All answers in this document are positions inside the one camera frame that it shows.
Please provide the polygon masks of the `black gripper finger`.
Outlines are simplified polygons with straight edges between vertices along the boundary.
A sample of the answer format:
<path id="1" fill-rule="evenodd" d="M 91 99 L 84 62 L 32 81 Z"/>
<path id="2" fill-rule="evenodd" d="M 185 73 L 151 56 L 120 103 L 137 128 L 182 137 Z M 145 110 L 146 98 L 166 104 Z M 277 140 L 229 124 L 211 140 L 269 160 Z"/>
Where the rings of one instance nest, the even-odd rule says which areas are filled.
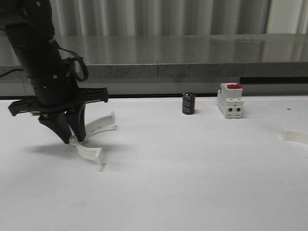
<path id="1" fill-rule="evenodd" d="M 86 137 L 85 108 L 85 104 L 79 104 L 73 106 L 65 113 L 65 119 L 79 142 L 84 141 Z"/>
<path id="2" fill-rule="evenodd" d="M 64 113 L 40 114 L 39 122 L 51 129 L 65 144 L 72 135 Z"/>

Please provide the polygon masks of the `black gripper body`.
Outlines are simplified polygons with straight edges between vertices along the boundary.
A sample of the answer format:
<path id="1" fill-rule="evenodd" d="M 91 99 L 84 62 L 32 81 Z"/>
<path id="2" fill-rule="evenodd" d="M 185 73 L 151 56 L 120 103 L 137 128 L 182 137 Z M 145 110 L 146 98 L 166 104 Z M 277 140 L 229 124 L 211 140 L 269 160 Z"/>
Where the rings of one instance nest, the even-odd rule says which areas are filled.
<path id="1" fill-rule="evenodd" d="M 52 115 L 76 111 L 78 106 L 93 102 L 108 102 L 107 88 L 80 88 L 73 77 L 28 77 L 35 95 L 11 103 L 12 116 L 33 113 L 49 118 Z"/>

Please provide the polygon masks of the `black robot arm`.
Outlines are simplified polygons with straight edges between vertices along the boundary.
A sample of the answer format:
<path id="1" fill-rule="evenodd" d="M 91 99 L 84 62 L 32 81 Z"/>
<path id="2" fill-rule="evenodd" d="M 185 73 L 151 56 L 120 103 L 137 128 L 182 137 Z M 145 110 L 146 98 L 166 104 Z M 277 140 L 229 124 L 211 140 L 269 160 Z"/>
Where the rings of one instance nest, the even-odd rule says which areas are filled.
<path id="1" fill-rule="evenodd" d="M 37 112 L 39 122 L 64 142 L 71 136 L 86 137 L 85 107 L 91 102 L 107 102 L 106 88 L 80 88 L 89 77 L 83 59 L 75 52 L 63 59 L 54 39 L 52 9 L 48 0 L 3 0 L 0 28 L 15 52 L 34 96 L 10 104 L 13 116 Z"/>

